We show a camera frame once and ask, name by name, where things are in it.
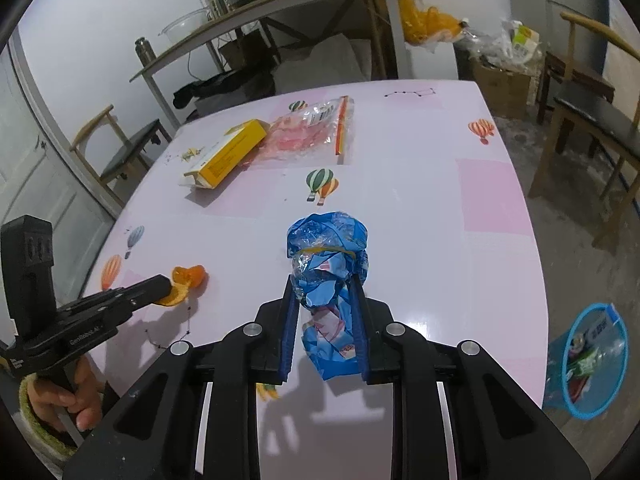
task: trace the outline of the human hand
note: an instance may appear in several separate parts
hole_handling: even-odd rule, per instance
[[[60,432],[64,432],[65,427],[56,415],[55,406],[66,408],[69,413],[77,413],[76,426],[80,431],[95,428],[102,419],[102,401],[99,395],[102,385],[85,356],[78,359],[74,382],[78,386],[74,394],[41,378],[36,378],[27,385],[33,413]]]

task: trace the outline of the blue trash bin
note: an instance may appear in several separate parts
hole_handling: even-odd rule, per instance
[[[623,345],[622,351],[611,351],[607,355],[606,361],[591,375],[589,389],[573,402],[568,389],[567,366],[572,339],[574,335],[596,326],[603,314],[606,314],[610,326],[596,335],[597,346],[620,349]],[[628,337],[622,318],[612,304],[593,303],[580,313],[567,332],[549,344],[543,407],[562,408],[582,420],[600,415],[616,398],[625,378],[627,361]]]

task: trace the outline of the white door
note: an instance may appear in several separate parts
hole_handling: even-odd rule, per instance
[[[24,99],[6,48],[0,54],[0,224],[25,214],[53,225],[56,300],[74,300],[113,218],[50,145]],[[13,339],[2,280],[0,338],[5,343]]]

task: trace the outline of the white table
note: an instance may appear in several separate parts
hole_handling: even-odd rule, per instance
[[[318,1],[319,0],[255,0],[254,2],[233,10],[229,14],[225,14],[212,22],[206,23],[183,40],[165,50],[156,60],[137,72],[129,82],[132,82],[134,79],[142,76],[151,90],[151,93],[162,108],[162,111],[166,114],[172,126],[177,130],[180,127],[180,121],[158,88],[158,85],[154,80],[155,73],[204,44],[209,49],[210,54],[218,66],[218,70],[222,72],[220,59],[218,58],[218,54],[216,53],[211,40],[235,30],[236,28],[241,27],[241,25],[255,22],[261,18],[269,16],[270,14]],[[389,24],[394,44],[398,78],[410,78],[411,72],[404,46],[404,34],[402,33],[398,0],[385,0],[385,4],[388,10]]]
[[[300,99],[345,94],[355,101],[352,157],[332,167],[340,186],[323,207],[306,201],[310,168],[236,172],[214,191],[178,184],[189,164],[180,154],[210,132],[273,120]],[[150,340],[168,346],[189,330],[197,346],[253,320],[260,304],[282,296],[287,228],[343,210],[369,231],[369,297],[433,341],[478,341],[542,405],[547,311],[538,250],[500,135],[485,145],[467,127],[480,118],[491,115],[475,83],[393,80],[273,97],[183,126],[116,222],[86,293],[100,290],[102,266],[124,255],[138,225],[144,234],[113,286],[196,264],[209,282],[188,304],[137,311],[92,351],[95,363],[122,394],[158,356]],[[258,400],[263,478],[388,479],[391,387],[365,386],[359,376],[323,383],[301,333],[280,399]]]

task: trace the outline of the concrete floor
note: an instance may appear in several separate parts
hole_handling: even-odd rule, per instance
[[[496,119],[523,192],[529,190],[542,153],[550,114],[543,126],[532,120]],[[549,310],[549,341],[564,333],[591,303],[614,303],[629,332],[630,358],[622,389],[609,409],[589,421],[561,410],[545,410],[588,464],[593,478],[613,459],[640,419],[640,219],[632,206],[620,227],[620,239],[604,250],[591,247],[593,235],[624,194],[616,182],[609,197],[598,200],[612,170],[604,155],[586,156],[590,137],[570,136],[556,155],[541,198],[527,206],[540,251]]]

